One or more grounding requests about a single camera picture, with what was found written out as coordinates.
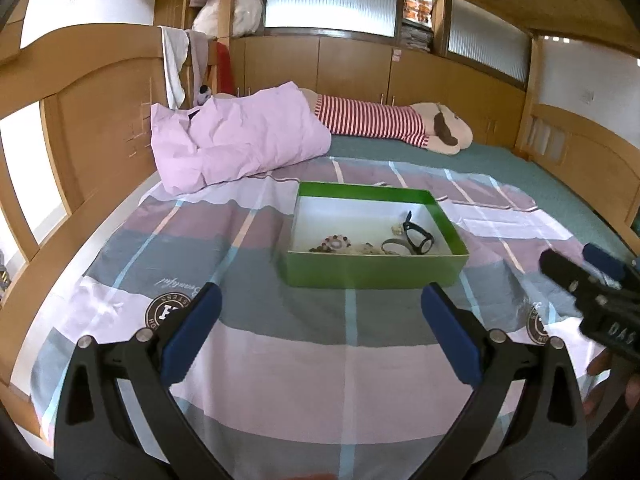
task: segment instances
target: cabinet door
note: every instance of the cabinet door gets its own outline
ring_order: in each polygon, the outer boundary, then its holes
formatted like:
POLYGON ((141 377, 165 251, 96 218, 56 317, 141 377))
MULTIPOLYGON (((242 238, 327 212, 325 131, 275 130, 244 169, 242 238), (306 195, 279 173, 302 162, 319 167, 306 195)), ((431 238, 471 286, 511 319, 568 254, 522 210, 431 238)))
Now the cabinet door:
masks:
POLYGON ((488 144, 508 149, 515 146, 525 96, 524 90, 496 80, 492 113, 494 126, 489 133, 488 144))
POLYGON ((316 90, 317 37, 254 36, 244 41, 244 95, 289 81, 316 90))
POLYGON ((319 94, 379 103, 386 100, 390 45, 343 38, 321 38, 319 94))
POLYGON ((229 42, 229 57, 231 58, 231 73, 234 76, 236 96, 244 95, 244 38, 237 38, 229 42))
POLYGON ((487 144, 494 126, 494 94, 497 79, 460 63, 449 65, 449 92, 445 104, 474 133, 474 142, 487 144))
POLYGON ((386 104, 446 103, 450 63, 427 52, 402 49, 400 60, 391 62, 386 104))

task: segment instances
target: hand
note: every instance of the hand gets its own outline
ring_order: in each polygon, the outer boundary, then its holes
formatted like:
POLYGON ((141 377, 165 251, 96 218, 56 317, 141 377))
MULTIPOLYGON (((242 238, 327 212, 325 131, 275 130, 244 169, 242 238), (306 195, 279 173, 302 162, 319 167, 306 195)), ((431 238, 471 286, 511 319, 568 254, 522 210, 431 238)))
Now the hand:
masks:
MULTIPOLYGON (((602 351, 597 357, 591 361, 589 366, 587 367, 587 373, 595 377, 605 370, 611 369, 611 352, 609 350, 602 351)), ((595 411, 602 397, 604 396, 604 389, 606 387, 607 381, 602 381, 598 384, 593 390, 590 391, 589 395, 584 402, 582 403, 582 407, 584 408, 584 414, 587 418, 590 418, 595 411)), ((640 400, 640 375, 633 374, 629 377, 629 382, 626 384, 625 390, 625 402, 626 406, 632 410, 635 408, 636 404, 640 400)))

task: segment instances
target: screw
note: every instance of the screw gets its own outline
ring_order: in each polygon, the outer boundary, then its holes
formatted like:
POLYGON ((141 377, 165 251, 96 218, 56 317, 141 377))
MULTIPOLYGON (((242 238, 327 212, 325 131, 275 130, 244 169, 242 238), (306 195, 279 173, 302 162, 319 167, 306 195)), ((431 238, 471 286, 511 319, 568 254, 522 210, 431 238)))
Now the screw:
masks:
POLYGON ((489 331, 489 339, 494 343, 504 343, 507 341, 507 335, 499 328, 494 328, 489 331))
POLYGON ((136 339, 141 343, 146 343, 154 336, 154 331, 150 328, 141 328, 136 332, 136 339))
POLYGON ((564 348, 564 341, 562 341, 562 339, 555 335, 551 336, 549 342, 551 343, 551 346, 556 350, 562 350, 564 348))
POLYGON ((80 348, 87 348, 93 341, 94 338, 90 335, 83 335, 80 339, 78 339, 78 346, 80 348))

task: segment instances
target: eyeglasses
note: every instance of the eyeglasses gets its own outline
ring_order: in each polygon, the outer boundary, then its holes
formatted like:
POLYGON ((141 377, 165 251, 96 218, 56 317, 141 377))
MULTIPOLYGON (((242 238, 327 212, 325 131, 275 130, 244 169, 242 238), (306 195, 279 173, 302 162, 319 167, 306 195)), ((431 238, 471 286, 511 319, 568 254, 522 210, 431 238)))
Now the eyeglasses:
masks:
POLYGON ((435 243, 433 235, 430 232, 418 224, 411 222, 411 211, 409 211, 406 219, 402 222, 402 230, 414 254, 428 253, 435 243))

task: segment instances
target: blue gripper pad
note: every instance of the blue gripper pad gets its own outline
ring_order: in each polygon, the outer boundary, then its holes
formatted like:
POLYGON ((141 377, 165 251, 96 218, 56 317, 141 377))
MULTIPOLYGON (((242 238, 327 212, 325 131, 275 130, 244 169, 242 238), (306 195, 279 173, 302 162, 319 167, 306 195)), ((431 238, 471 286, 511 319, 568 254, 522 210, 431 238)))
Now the blue gripper pad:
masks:
POLYGON ((447 356, 460 382, 476 388, 482 382, 481 356, 478 346, 460 325, 451 307, 440 297, 432 285, 422 290, 422 315, 427 320, 442 351, 447 356))
POLYGON ((595 244, 586 244, 582 249, 582 257, 592 266, 617 282, 621 282, 626 276, 626 266, 624 262, 614 258, 607 251, 595 244))
POLYGON ((160 381, 163 386, 168 388, 184 380, 220 312, 222 293, 213 283, 162 350, 160 381))

